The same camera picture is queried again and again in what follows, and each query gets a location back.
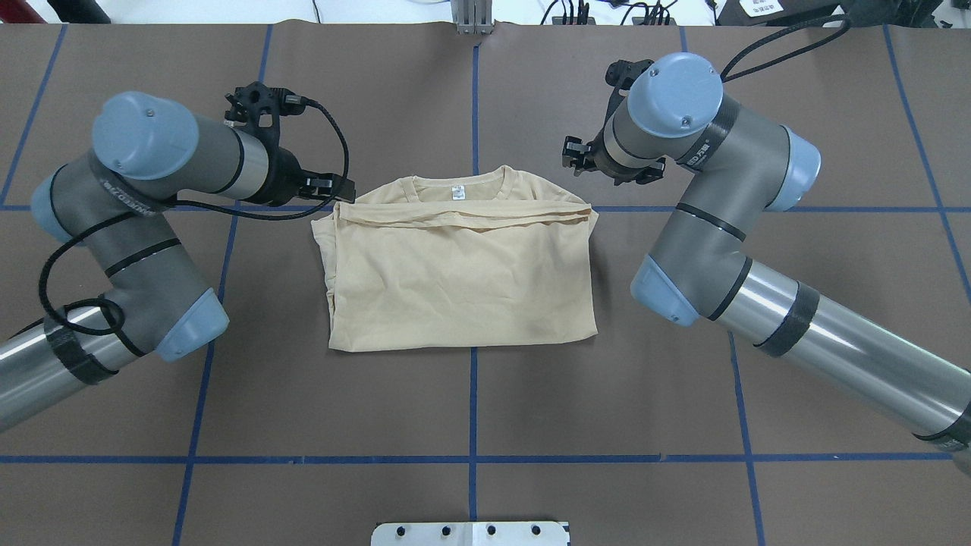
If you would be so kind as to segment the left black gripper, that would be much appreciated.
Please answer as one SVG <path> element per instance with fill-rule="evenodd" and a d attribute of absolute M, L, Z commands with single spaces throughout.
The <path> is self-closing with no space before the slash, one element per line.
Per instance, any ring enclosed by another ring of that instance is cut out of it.
<path fill-rule="evenodd" d="M 319 202 L 354 202 L 355 183 L 341 175 L 309 176 L 297 158 L 280 146 L 269 156 L 269 167 L 262 186 L 264 206 L 284 206 L 294 198 Z"/>

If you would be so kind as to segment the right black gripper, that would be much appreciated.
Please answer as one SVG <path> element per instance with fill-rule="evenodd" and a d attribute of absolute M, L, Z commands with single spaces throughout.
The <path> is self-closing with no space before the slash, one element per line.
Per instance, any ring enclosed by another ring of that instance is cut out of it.
<path fill-rule="evenodd" d="M 596 138 L 583 142 L 576 136 L 566 136 L 561 151 L 561 164 L 575 174 L 600 171 L 614 181 L 615 186 L 626 183 L 650 184 L 665 176 L 665 158 L 638 158 L 629 155 L 617 141 L 611 125 L 604 125 Z"/>

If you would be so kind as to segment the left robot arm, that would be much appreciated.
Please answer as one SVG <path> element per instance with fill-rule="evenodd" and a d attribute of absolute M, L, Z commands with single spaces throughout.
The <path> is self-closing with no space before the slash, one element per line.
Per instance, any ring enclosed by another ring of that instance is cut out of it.
<path fill-rule="evenodd" d="M 60 246 L 39 273 L 44 315 L 2 345 L 3 431 L 140 357 L 174 362 L 228 328 L 216 289 L 165 213 L 267 215 L 181 199 L 181 191 L 270 207 L 354 201 L 342 132 L 340 173 L 306 170 L 281 146 L 281 118 L 324 111 L 319 101 L 254 82 L 229 93 L 228 104 L 214 121 L 141 91 L 112 96 L 90 150 L 37 187 L 30 211 Z"/>

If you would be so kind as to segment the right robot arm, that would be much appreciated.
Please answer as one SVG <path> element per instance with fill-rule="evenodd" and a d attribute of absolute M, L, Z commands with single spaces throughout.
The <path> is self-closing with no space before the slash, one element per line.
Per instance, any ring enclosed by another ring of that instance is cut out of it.
<path fill-rule="evenodd" d="M 766 215 L 790 212 L 814 187 L 819 150 L 732 97 L 697 53 L 618 59 L 604 80 L 602 124 L 587 140 L 565 138 L 563 166 L 618 186 L 660 180 L 669 162 L 691 176 L 629 284 L 635 301 L 672 324 L 720 325 L 828 381 L 968 474 L 969 370 L 748 251 Z"/>

